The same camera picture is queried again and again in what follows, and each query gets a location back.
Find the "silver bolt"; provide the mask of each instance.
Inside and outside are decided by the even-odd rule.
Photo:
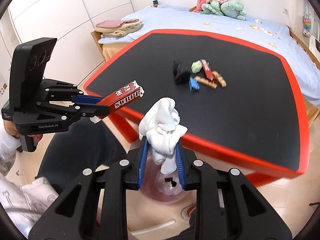
[[[203,161],[201,161],[201,160],[195,160],[195,161],[193,162],[193,164],[194,164],[194,166],[200,167],[200,166],[203,165]]]
[[[128,160],[121,160],[119,163],[120,163],[121,166],[129,165],[129,161]]]
[[[238,169],[232,169],[230,173],[234,176],[238,176],[240,174],[240,171]]]
[[[90,175],[91,173],[92,173],[92,170],[89,169],[89,168],[86,168],[86,169],[84,169],[84,170],[82,171],[82,174],[83,174],[84,176],[88,176],[88,175]]]

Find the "stack of folded blankets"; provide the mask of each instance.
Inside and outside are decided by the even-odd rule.
[[[107,20],[102,23],[98,23],[95,27],[95,31],[102,33],[103,37],[124,37],[128,33],[133,33],[141,28],[142,20]]]

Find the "black tabletop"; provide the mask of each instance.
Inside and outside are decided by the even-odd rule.
[[[226,88],[175,85],[172,65],[205,59]],[[197,75],[205,77],[201,71]],[[144,96],[129,108],[145,114],[160,98],[173,98],[188,132],[279,166],[298,170],[296,105],[281,60],[269,53],[208,36],[153,33],[130,48],[87,87],[107,96],[136,80]]]

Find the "bed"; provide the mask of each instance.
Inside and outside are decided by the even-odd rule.
[[[309,48],[285,25],[255,17],[239,21],[225,16],[192,13],[188,8],[159,5],[127,15],[123,19],[143,20],[143,27],[120,38],[92,37],[105,60],[109,60],[126,45],[155,29],[190,29],[225,34],[240,38],[281,54],[289,63],[304,96],[309,126],[320,112],[320,62]]]

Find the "red candy wrapper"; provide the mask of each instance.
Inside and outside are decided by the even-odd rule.
[[[201,59],[200,61],[202,63],[202,67],[203,67],[205,75],[207,76],[207,79],[209,79],[210,81],[213,81],[214,76],[212,75],[212,71],[209,68],[209,63],[206,62],[204,59]]]
[[[143,93],[144,91],[142,87],[139,86],[136,81],[132,81],[126,86],[119,88],[117,91],[103,98],[100,102],[98,102],[98,105],[109,106],[109,114],[112,114],[127,104],[132,103],[133,101],[142,97]]]

